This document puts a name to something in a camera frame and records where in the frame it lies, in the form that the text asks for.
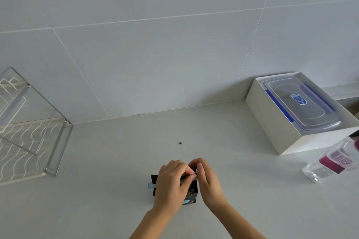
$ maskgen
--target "clear plastic bottle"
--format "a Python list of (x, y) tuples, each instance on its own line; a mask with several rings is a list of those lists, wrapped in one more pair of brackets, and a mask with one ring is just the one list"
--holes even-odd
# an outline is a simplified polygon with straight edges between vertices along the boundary
[(308, 164), (302, 171), (314, 182), (321, 183), (329, 176), (358, 167), (359, 140), (354, 142), (348, 137), (336, 143), (328, 153)]

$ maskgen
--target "white wire rack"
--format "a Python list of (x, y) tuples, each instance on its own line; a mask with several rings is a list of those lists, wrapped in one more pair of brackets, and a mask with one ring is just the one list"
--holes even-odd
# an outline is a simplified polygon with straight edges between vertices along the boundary
[(0, 185), (56, 176), (73, 124), (15, 69), (0, 79)]

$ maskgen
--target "white box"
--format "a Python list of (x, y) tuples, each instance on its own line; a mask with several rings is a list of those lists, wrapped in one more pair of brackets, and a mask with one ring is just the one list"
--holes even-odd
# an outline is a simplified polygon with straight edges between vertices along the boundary
[[(265, 80), (283, 76), (296, 76), (307, 84), (336, 111), (341, 124), (331, 131), (301, 135), (261, 85)], [(279, 155), (332, 146), (359, 130), (358, 119), (300, 72), (255, 78), (246, 103)]]

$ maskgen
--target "hand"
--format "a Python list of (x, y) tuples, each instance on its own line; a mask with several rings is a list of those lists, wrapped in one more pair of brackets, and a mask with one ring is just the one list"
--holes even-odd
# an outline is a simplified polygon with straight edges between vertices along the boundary
[(219, 184), (217, 174), (202, 158), (192, 160), (189, 163), (189, 166), (192, 168), (197, 166), (197, 177), (203, 201), (214, 213), (213, 210), (216, 210), (227, 203), (221, 185)]
[[(182, 206), (191, 182), (196, 178), (194, 171), (181, 160), (171, 160), (158, 172), (156, 181), (155, 203), (153, 210), (173, 217)], [(189, 174), (180, 186), (180, 178)]]

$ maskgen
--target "sticker on lid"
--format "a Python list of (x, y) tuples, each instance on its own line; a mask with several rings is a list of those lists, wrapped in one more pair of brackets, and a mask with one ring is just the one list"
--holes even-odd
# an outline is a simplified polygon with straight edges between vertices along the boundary
[(303, 97), (301, 97), (299, 94), (293, 94), (292, 97), (295, 99), (295, 101), (298, 102), (299, 105), (307, 104), (307, 101)]

